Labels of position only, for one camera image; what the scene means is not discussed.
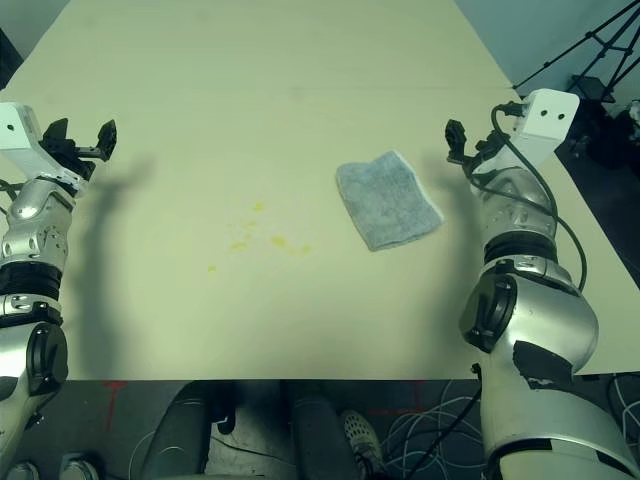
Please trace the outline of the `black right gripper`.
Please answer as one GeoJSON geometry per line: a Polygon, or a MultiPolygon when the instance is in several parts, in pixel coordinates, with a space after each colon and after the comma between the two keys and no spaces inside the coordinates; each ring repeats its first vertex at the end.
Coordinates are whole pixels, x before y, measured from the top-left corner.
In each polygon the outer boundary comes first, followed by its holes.
{"type": "Polygon", "coordinates": [[[493,158],[503,146],[503,141],[495,130],[475,145],[474,155],[465,154],[466,135],[462,123],[449,119],[445,126],[445,140],[449,147],[447,161],[460,165],[466,176],[470,176],[481,164],[493,158]]]}

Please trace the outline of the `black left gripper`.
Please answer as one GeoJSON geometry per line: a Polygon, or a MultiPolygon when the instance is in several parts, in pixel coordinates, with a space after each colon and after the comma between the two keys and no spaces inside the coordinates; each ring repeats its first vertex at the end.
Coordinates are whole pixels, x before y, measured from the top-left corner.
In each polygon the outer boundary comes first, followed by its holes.
{"type": "Polygon", "coordinates": [[[67,128],[67,118],[52,122],[43,134],[43,148],[58,164],[83,180],[90,180],[96,168],[95,160],[106,162],[112,156],[117,143],[116,123],[111,119],[102,125],[96,147],[77,147],[67,138],[67,128]]]}

